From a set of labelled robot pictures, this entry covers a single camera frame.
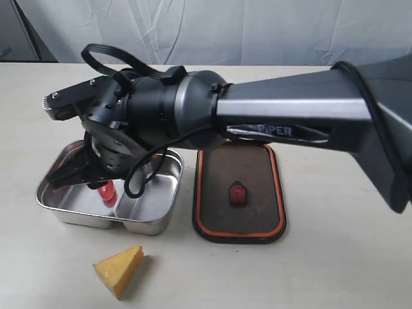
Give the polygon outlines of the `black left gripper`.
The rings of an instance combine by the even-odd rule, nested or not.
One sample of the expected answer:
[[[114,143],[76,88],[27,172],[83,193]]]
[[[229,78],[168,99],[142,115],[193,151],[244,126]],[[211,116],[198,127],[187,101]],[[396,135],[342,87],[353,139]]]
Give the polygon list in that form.
[[[136,159],[151,148],[133,136],[128,122],[112,120],[104,124],[86,118],[84,129],[85,146],[46,175],[53,189],[80,184],[98,189],[106,180],[124,178]]]

